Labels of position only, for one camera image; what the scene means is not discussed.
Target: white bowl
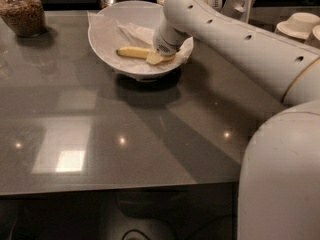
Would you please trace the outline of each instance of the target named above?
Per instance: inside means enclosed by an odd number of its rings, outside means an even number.
[[[125,27],[132,23],[135,26],[148,28],[153,32],[164,18],[162,10],[163,7],[155,3],[127,1],[106,7],[96,16],[105,17],[100,18],[100,20],[104,20],[106,17],[117,20]],[[130,42],[126,43],[127,40],[122,40],[122,35],[119,34],[118,29],[114,29],[114,25],[106,24],[103,27],[96,27],[95,24],[90,23],[88,30],[90,45],[99,58],[106,62],[116,73],[127,75],[138,81],[155,80],[168,74],[184,63],[193,49],[193,39],[189,38],[185,41],[174,60],[162,62],[159,65],[150,65],[143,59],[120,57],[116,55],[116,49],[119,46],[132,44]],[[152,47],[152,36],[149,39],[150,42],[146,45],[146,48]]]
[[[298,12],[291,15],[287,21],[277,24],[276,31],[297,38],[306,40],[312,29],[320,24],[320,18],[311,13]]]
[[[305,44],[316,47],[320,49],[320,25],[315,26]]]

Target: table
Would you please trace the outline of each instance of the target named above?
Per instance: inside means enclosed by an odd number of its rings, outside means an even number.
[[[87,11],[48,32],[0,22],[0,195],[227,183],[257,128],[285,107],[195,40],[189,62],[141,83],[88,42]]]

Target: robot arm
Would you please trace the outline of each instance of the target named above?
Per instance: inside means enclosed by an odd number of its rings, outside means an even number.
[[[320,50],[223,16],[210,1],[165,0],[165,20],[154,36],[158,51],[175,53],[193,36],[279,101],[300,104],[269,119],[247,147],[238,239],[318,240]]]
[[[297,105],[320,98],[314,80],[320,78],[320,50],[226,17],[218,12],[221,6],[222,0],[165,0],[154,47],[171,55],[192,36],[279,101]]]

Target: bowl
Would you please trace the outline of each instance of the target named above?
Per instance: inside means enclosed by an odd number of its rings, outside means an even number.
[[[320,49],[320,25],[315,26],[312,29],[311,34],[307,38],[305,44]]]
[[[193,49],[188,38],[176,58],[157,65],[144,59],[121,57],[116,49],[122,46],[152,47],[154,30],[164,19],[161,5],[145,1],[125,1],[88,15],[88,37],[97,56],[118,73],[138,81],[154,81],[185,63]]]
[[[278,23],[276,32],[305,41],[312,29],[319,24],[320,18],[317,15],[298,12],[292,14],[288,20]]]

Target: banana piece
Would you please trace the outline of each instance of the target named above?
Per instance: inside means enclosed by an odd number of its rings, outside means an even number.
[[[156,65],[162,61],[169,61],[175,58],[175,54],[171,56],[163,56],[153,49],[137,47],[137,46],[123,46],[116,50],[119,56],[145,59],[149,64]]]
[[[150,49],[136,46],[123,46],[118,48],[116,52],[119,56],[146,59]]]

